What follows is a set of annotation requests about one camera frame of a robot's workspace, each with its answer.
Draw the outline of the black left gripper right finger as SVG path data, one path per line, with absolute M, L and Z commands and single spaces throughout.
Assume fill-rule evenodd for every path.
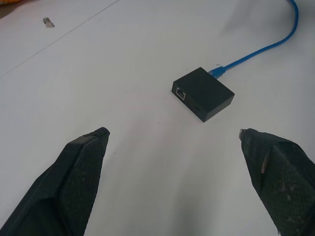
M 296 143 L 240 130 L 252 185 L 282 236 L 315 234 L 315 165 Z

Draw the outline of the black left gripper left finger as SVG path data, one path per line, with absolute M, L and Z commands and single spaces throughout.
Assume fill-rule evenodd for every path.
M 82 236 L 98 191 L 110 132 L 101 127 L 68 143 L 2 226 L 2 236 Z

